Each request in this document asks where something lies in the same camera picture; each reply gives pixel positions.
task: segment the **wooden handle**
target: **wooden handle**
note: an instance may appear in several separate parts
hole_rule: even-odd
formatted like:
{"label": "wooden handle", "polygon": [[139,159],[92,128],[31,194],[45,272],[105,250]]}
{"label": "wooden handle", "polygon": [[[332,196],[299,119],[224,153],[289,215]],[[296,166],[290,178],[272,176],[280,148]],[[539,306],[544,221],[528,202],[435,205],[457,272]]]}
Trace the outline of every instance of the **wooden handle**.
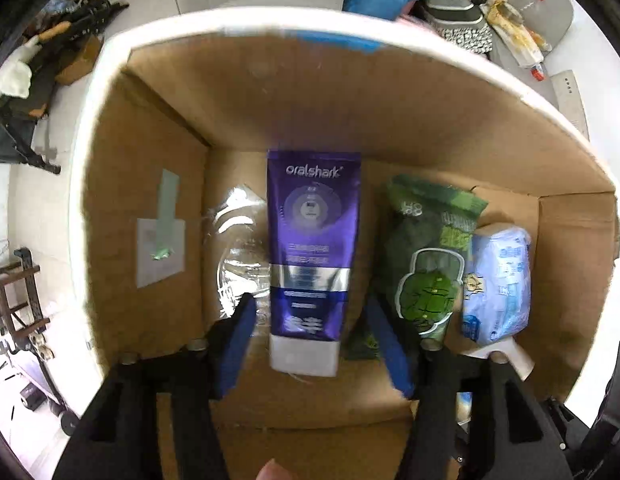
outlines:
{"label": "wooden handle", "polygon": [[70,28],[70,25],[72,25],[72,23],[70,22],[61,22],[61,23],[57,23],[54,27],[43,31],[41,34],[39,34],[40,43],[43,43],[47,40],[51,40],[52,38],[54,38],[55,36],[58,36],[59,34],[63,34],[66,30]]}

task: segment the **purple toothpaste tube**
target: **purple toothpaste tube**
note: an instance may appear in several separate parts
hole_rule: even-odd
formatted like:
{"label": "purple toothpaste tube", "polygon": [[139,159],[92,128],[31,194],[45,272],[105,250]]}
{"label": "purple toothpaste tube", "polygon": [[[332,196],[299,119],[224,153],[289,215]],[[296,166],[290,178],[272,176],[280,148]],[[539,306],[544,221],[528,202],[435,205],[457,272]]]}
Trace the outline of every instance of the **purple toothpaste tube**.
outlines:
{"label": "purple toothpaste tube", "polygon": [[360,187],[358,153],[267,154],[274,370],[337,373]]}

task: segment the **blue gripper pad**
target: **blue gripper pad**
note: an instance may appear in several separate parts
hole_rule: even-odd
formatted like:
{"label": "blue gripper pad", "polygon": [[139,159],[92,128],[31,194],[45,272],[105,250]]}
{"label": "blue gripper pad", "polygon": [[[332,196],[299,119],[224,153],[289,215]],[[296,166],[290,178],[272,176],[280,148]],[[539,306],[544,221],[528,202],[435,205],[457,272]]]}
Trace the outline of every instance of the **blue gripper pad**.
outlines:
{"label": "blue gripper pad", "polygon": [[420,336],[409,322],[392,317],[384,298],[369,294],[364,308],[392,385],[403,397],[413,399],[421,354]]}
{"label": "blue gripper pad", "polygon": [[212,399],[222,399],[234,388],[243,357],[257,319],[257,304],[251,294],[244,294],[229,319],[217,321],[207,334],[211,362]]}

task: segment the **green snack bag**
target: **green snack bag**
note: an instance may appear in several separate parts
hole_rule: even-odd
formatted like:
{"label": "green snack bag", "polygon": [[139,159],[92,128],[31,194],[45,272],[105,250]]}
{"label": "green snack bag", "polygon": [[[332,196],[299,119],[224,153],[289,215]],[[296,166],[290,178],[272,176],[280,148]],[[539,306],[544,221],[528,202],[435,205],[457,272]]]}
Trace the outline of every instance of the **green snack bag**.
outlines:
{"label": "green snack bag", "polygon": [[[452,316],[478,216],[474,193],[407,175],[387,184],[391,220],[377,247],[370,292],[383,294],[421,337],[442,341]],[[362,313],[346,343],[347,359],[372,359],[378,345]]]}

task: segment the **blue tape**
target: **blue tape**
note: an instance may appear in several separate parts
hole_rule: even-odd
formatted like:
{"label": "blue tape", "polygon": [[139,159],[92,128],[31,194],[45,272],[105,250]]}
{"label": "blue tape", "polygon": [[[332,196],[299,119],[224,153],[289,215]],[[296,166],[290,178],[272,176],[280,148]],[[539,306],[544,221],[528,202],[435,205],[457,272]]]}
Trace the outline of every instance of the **blue tape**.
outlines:
{"label": "blue tape", "polygon": [[415,385],[410,376],[410,365],[403,347],[374,295],[368,296],[364,308],[368,325],[378,341],[379,351],[394,388],[400,391],[406,399],[411,399]]}
{"label": "blue tape", "polygon": [[250,336],[254,329],[254,323],[257,320],[257,303],[254,298],[250,297],[241,313],[241,317],[227,347],[223,350],[223,356],[219,364],[219,370],[216,377],[215,390],[219,398],[223,398],[229,390],[234,388],[239,378],[241,365],[243,364],[243,356],[248,349]]}
{"label": "blue tape", "polygon": [[362,52],[374,52],[383,46],[379,41],[364,40],[356,36],[347,36],[346,34],[333,34],[331,32],[313,32],[311,30],[300,30],[294,32],[294,35],[302,40],[312,41],[314,43],[331,43],[350,50],[360,50]]}

